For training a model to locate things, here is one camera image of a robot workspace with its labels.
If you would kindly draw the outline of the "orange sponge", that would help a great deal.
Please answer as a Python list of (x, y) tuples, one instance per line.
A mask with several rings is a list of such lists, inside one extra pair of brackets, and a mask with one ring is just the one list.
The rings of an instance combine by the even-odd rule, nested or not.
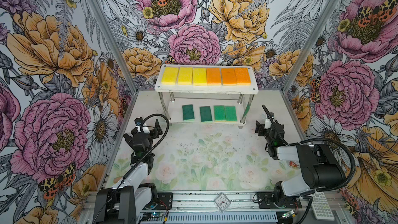
[(221, 73), (220, 69), (217, 67), (214, 68), (207, 68), (206, 69), (206, 76), (207, 76), (207, 86), (221, 86)]
[(223, 86), (236, 86), (237, 79), (234, 68), (222, 68), (221, 78)]
[(249, 69), (246, 67), (237, 67), (235, 70), (236, 82), (238, 86), (250, 86), (251, 79)]

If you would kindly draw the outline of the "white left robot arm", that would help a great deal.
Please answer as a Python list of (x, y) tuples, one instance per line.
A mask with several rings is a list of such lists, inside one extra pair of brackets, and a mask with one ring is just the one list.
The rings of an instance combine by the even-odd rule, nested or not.
[(155, 186), (143, 181), (153, 167), (153, 150), (166, 137), (169, 128), (165, 115), (152, 114), (136, 119), (136, 127), (123, 135), (133, 149), (130, 169), (112, 187), (97, 193), (93, 224), (135, 224), (143, 208), (157, 201)]

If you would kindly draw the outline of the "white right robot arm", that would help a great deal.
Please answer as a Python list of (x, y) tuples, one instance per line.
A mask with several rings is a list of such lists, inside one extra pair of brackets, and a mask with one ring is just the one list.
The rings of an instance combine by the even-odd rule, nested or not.
[(289, 144), (284, 140), (284, 125), (274, 120), (272, 113), (267, 113), (265, 120), (256, 121), (255, 133), (265, 137), (265, 150), (272, 159), (293, 162), (300, 170), (297, 176), (275, 184), (275, 198), (336, 190), (347, 181), (348, 177), (327, 145), (332, 140), (319, 144), (316, 141)]

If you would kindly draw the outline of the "light green sponge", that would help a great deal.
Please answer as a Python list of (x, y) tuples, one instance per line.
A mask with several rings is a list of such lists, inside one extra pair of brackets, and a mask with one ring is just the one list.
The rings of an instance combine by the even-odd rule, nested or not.
[(215, 122), (226, 121), (226, 112), (225, 112), (225, 107), (223, 105), (214, 106), (214, 120)]
[(225, 106), (225, 118), (226, 122), (237, 122), (237, 114), (235, 106)]

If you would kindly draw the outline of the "white calculator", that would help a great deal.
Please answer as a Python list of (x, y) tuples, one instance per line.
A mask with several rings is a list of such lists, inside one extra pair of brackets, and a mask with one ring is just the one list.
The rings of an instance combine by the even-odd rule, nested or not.
[(324, 192), (316, 192), (311, 195), (313, 197), (312, 201), (312, 211), (314, 217), (318, 221), (334, 221), (335, 217), (328, 204)]

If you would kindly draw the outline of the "yellow sponge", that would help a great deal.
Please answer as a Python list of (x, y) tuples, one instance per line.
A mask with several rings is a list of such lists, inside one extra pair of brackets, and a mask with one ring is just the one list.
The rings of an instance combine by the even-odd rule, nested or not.
[(178, 85), (192, 85), (193, 68), (180, 67), (178, 73)]
[(193, 69), (193, 85), (206, 86), (207, 85), (207, 70), (204, 67)]
[(163, 85), (175, 85), (178, 77), (178, 67), (166, 67), (163, 72), (161, 83)]

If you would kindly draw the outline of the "yellow sponge bottom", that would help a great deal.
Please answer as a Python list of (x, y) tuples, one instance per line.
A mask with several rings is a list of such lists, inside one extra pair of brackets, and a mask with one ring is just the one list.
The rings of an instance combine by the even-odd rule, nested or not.
[(180, 67), (178, 73), (178, 85), (192, 85), (193, 68)]

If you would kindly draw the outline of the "orange sponge back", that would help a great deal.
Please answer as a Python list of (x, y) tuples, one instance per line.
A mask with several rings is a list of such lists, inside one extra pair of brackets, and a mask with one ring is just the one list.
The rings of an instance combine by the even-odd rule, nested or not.
[(217, 67), (214, 68), (207, 68), (206, 69), (206, 76), (207, 76), (207, 86), (221, 86), (221, 73), (220, 69)]

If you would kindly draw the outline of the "dark green scouring sponge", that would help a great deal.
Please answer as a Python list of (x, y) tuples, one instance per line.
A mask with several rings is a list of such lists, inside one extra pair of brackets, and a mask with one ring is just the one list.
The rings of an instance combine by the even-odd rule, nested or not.
[(212, 114), (210, 106), (200, 107), (200, 117), (202, 123), (212, 122)]

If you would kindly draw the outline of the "orange sponge front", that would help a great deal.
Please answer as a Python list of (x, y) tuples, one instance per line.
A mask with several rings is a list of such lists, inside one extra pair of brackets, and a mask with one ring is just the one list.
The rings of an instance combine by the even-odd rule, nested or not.
[(235, 70), (236, 82), (238, 86), (250, 86), (251, 79), (249, 69), (246, 67), (237, 67)]

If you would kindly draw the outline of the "yellow sponge top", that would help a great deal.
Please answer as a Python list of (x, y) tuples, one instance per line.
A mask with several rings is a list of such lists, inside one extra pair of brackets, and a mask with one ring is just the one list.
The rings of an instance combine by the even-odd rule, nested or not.
[(206, 86), (207, 85), (207, 70), (204, 67), (193, 69), (193, 85)]

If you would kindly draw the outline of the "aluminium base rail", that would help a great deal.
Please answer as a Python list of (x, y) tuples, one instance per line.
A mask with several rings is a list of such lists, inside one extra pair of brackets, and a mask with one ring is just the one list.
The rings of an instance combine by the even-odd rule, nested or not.
[[(300, 200), (302, 207), (260, 209), (252, 202), (253, 191), (174, 191), (173, 206), (168, 210), (142, 210), (137, 216), (151, 214), (147, 224), (161, 224), (166, 217), (167, 224), (276, 224), (296, 223), (303, 216), (307, 207), (305, 200)], [(231, 205), (225, 212), (220, 212), (215, 198), (225, 194)]]

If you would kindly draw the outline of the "white two-tier metal shelf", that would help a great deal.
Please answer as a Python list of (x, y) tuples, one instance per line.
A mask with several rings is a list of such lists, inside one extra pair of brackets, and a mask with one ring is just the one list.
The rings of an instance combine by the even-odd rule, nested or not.
[(213, 111), (216, 105), (228, 105), (235, 106), (237, 121), (223, 122), (213, 120), (212, 122), (216, 124), (238, 125), (240, 128), (245, 125), (252, 101), (259, 92), (252, 67), (244, 67), (250, 77), (251, 84), (249, 86), (195, 86), (193, 84), (180, 86), (177, 79), (174, 80), (173, 84), (163, 84), (163, 74), (168, 67), (176, 67), (181, 70), (184, 66), (162, 65), (154, 87), (155, 91), (159, 94), (164, 114), (169, 118), (170, 123), (184, 122), (182, 111), (184, 105), (193, 105), (194, 123), (201, 122), (200, 107), (209, 106)]

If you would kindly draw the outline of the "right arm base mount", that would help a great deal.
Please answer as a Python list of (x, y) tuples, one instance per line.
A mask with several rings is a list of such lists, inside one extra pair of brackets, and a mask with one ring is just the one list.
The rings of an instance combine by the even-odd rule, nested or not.
[(302, 207), (298, 197), (288, 197), (282, 189), (282, 181), (279, 181), (273, 191), (256, 192), (252, 198), (253, 203), (257, 203), (260, 209), (272, 208), (294, 208)]

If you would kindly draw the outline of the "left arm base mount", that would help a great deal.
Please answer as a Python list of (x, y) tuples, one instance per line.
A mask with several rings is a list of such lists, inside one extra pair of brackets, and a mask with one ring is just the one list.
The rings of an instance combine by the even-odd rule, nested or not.
[(170, 211), (173, 206), (174, 194), (171, 192), (158, 192), (157, 198), (152, 198), (152, 201), (148, 203), (144, 210), (168, 210)]

